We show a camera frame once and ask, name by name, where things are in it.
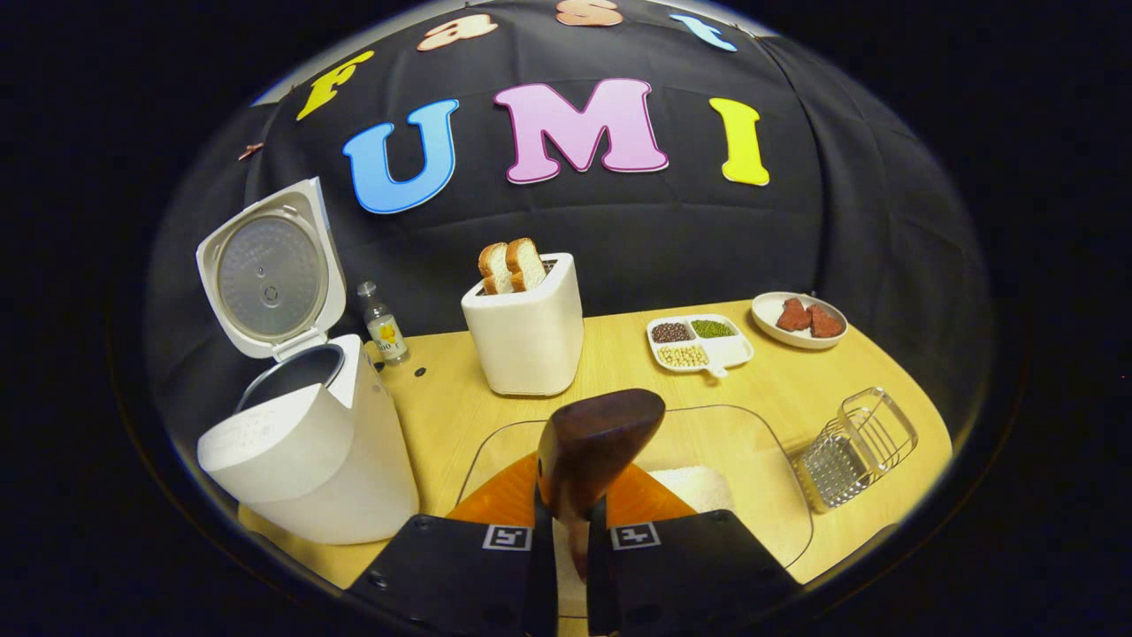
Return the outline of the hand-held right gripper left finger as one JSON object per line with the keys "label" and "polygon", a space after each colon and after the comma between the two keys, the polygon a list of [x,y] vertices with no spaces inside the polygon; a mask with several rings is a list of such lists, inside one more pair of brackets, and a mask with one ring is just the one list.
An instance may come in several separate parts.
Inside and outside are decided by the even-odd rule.
{"label": "hand-held right gripper left finger", "polygon": [[396,636],[554,636],[554,520],[534,453],[445,517],[415,515],[343,595]]}

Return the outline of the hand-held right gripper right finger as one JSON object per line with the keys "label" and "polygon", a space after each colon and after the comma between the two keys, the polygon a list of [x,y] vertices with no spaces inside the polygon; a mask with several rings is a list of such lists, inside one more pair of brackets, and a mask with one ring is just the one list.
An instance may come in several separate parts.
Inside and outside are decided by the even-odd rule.
{"label": "hand-held right gripper right finger", "polygon": [[703,466],[628,467],[589,535],[589,630],[609,636],[756,636],[801,585],[731,510]]}

